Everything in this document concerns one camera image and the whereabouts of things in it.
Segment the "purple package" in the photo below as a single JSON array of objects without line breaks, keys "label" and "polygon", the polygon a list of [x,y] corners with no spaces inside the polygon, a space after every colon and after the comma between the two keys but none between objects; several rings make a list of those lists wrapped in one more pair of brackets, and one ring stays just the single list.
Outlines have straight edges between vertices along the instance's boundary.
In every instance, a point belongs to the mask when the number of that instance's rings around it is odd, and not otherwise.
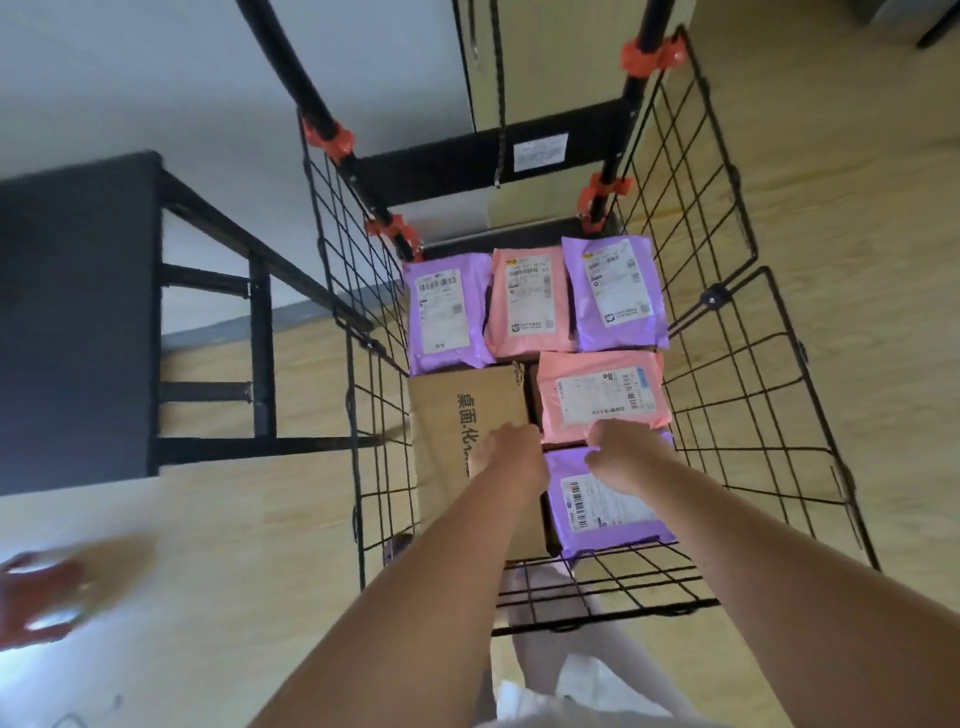
[{"label": "purple package", "polygon": [[565,237],[563,242],[564,262],[573,283],[577,351],[670,346],[649,238]]},{"label": "purple package", "polygon": [[483,339],[490,268],[491,258],[483,253],[403,266],[411,293],[411,376],[460,363],[475,369],[493,364]]},{"label": "purple package", "polygon": [[676,541],[646,503],[612,491],[590,474],[584,462],[588,452],[590,448],[573,448],[544,454],[550,470],[547,497],[563,557],[641,541]]}]

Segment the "black wire mesh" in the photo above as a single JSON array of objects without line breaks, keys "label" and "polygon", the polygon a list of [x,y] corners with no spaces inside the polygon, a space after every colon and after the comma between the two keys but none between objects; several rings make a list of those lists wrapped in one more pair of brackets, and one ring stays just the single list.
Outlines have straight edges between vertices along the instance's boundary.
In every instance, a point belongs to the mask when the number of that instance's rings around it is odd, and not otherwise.
[{"label": "black wire mesh", "polygon": [[[648,85],[627,165],[638,184],[612,202],[623,231],[654,245],[671,320],[663,386],[675,447],[775,518],[878,568],[776,280],[766,267],[748,273],[757,246],[739,174],[689,38],[678,34],[689,62]],[[327,285],[374,325],[365,334],[342,322],[351,433],[375,438],[375,447],[353,449],[364,586],[420,527],[405,391],[407,291],[390,241],[368,238],[364,210],[333,166],[313,161],[305,140],[303,149]],[[538,578],[545,573],[553,576]],[[494,635],[678,616],[717,603],[682,544],[618,546],[508,571],[499,605],[510,624]]]}]

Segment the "cabinet door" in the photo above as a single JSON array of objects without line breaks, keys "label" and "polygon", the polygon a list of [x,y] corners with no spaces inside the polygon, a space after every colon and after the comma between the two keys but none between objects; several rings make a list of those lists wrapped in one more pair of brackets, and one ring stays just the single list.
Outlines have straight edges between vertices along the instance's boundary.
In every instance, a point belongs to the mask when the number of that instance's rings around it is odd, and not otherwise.
[{"label": "cabinet door", "polygon": [[[469,1],[457,2],[473,120],[477,130],[496,128],[499,111],[490,2],[473,2],[476,58],[471,48]],[[695,2],[675,2],[669,32],[679,23],[689,22]],[[507,123],[619,96],[625,80],[620,49],[636,37],[645,8],[644,0],[500,0]],[[575,215],[580,191],[600,166],[568,169],[492,190],[491,226]]]}]

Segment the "red plastic clip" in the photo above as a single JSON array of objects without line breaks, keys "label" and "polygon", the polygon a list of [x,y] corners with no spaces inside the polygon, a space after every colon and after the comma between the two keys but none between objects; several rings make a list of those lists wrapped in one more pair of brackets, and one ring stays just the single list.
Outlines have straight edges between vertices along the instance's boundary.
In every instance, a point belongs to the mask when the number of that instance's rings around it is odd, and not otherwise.
[{"label": "red plastic clip", "polygon": [[316,130],[306,123],[305,119],[303,120],[303,133],[306,135],[306,143],[311,147],[323,149],[334,164],[353,154],[353,142],[356,141],[356,137],[353,132],[340,126],[339,121],[337,122],[337,135],[332,139],[321,138]]},{"label": "red plastic clip", "polygon": [[403,222],[403,215],[394,215],[390,225],[383,225],[376,220],[368,220],[364,229],[367,231],[367,235],[387,235],[388,237],[402,235],[403,239],[410,245],[410,250],[413,251],[414,261],[419,263],[423,260],[423,244],[420,242],[420,236],[413,228]]},{"label": "red plastic clip", "polygon": [[633,186],[634,178],[632,177],[624,177],[613,180],[610,184],[603,184],[600,182],[600,173],[594,172],[590,176],[589,186],[584,187],[584,191],[580,193],[580,199],[577,200],[577,210],[580,212],[580,222],[584,232],[600,232],[607,224],[606,215],[595,223],[590,221],[590,207],[593,205],[594,197],[606,197],[609,194],[625,195]]},{"label": "red plastic clip", "polygon": [[654,71],[673,68],[684,61],[686,43],[681,37],[666,40],[653,53],[643,53],[636,47],[636,39],[631,40],[620,51],[620,67],[635,79],[648,79]]}]

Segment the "white paper label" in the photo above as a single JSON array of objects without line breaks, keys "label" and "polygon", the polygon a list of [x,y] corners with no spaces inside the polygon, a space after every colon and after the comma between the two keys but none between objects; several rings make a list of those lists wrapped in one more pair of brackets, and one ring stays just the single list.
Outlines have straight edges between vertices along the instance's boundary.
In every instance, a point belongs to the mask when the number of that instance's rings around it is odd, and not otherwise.
[{"label": "white paper label", "polygon": [[507,269],[507,330],[511,336],[553,333],[553,276],[549,255],[512,258]]},{"label": "white paper label", "polygon": [[514,171],[523,172],[548,164],[560,164],[566,159],[568,133],[545,136],[543,139],[524,141],[514,145]]},{"label": "white paper label", "polygon": [[626,418],[657,411],[643,367],[557,379],[564,425],[589,425],[605,417]]},{"label": "white paper label", "polygon": [[653,313],[629,240],[584,253],[584,270],[605,327],[645,319]]},{"label": "white paper label", "polygon": [[460,271],[450,268],[417,279],[417,307],[423,353],[445,352],[470,344]]},{"label": "white paper label", "polygon": [[612,491],[590,473],[565,477],[560,485],[574,533],[656,518],[650,506],[638,497]]}]

